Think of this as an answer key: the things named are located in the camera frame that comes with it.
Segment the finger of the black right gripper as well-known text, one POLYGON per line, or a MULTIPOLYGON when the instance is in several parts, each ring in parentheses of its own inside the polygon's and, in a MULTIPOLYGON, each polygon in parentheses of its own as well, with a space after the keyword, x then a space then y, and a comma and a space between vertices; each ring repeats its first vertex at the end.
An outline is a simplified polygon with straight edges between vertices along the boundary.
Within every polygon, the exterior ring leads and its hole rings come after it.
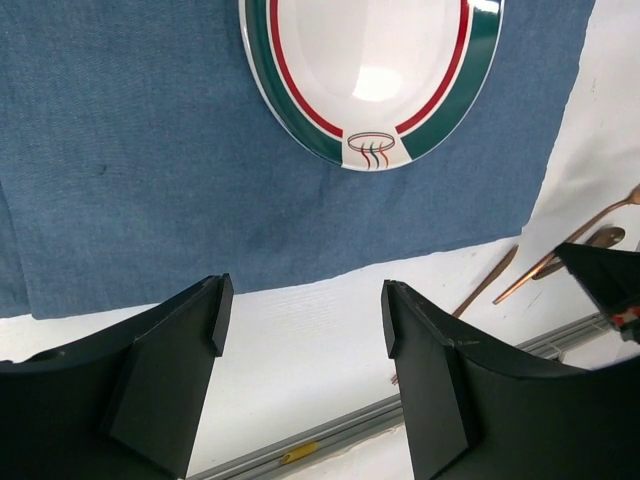
POLYGON ((639 306, 639 253, 563 243, 554 253, 603 314, 639 306))

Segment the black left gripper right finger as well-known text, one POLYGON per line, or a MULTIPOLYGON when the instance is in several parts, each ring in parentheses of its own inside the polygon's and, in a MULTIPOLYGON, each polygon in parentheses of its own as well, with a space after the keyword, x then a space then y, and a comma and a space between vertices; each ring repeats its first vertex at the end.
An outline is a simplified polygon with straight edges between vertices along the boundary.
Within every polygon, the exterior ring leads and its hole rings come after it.
POLYGON ((584 370, 529 354, 409 285, 381 294, 418 479, 635 479, 639 361, 584 370))

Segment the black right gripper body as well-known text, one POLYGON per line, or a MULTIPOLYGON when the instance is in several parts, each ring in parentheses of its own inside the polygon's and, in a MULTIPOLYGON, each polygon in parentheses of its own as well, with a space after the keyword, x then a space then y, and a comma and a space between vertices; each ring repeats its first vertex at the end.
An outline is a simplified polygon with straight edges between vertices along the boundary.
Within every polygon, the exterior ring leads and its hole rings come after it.
POLYGON ((611 325, 620 333, 623 341, 633 341, 635 343, 640 342, 640 308, 638 305, 609 309, 607 314, 611 325))

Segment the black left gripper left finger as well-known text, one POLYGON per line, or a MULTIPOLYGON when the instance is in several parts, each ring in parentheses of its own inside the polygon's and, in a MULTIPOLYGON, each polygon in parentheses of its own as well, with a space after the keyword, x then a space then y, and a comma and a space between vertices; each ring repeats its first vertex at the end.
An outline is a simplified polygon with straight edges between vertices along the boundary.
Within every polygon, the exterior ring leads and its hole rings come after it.
POLYGON ((1 364, 5 479, 182 479, 233 300, 228 275, 1 364))

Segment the copper knife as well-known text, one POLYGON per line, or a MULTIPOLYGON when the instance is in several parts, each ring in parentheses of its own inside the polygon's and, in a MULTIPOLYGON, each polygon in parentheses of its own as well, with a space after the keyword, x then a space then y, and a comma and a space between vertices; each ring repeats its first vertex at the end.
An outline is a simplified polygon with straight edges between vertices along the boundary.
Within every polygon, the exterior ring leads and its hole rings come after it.
POLYGON ((452 312, 452 315, 459 318, 468 307, 481 295, 500 275, 509 267, 518 252, 519 246, 514 245, 502 259, 492 268, 485 278, 476 286, 476 288, 461 302, 461 304, 452 312))

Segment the blue cloth napkin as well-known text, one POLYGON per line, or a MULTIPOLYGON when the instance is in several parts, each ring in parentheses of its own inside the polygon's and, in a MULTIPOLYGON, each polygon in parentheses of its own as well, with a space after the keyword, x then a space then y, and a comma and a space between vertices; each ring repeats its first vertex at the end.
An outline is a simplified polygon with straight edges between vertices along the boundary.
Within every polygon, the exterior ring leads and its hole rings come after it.
POLYGON ((1 314, 239 292, 517 235, 578 73, 593 5, 510 1, 461 124, 359 173, 297 144, 253 81, 234 1, 1 5, 1 314))

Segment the white plate green red rim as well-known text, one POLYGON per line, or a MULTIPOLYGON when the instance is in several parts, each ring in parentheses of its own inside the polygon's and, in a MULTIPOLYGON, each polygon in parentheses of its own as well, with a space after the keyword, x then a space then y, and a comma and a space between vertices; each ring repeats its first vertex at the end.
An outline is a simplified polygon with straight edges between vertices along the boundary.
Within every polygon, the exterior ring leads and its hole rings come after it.
POLYGON ((342 168, 405 166, 472 109, 501 36, 500 1, 242 1, 262 98, 307 151, 342 168))

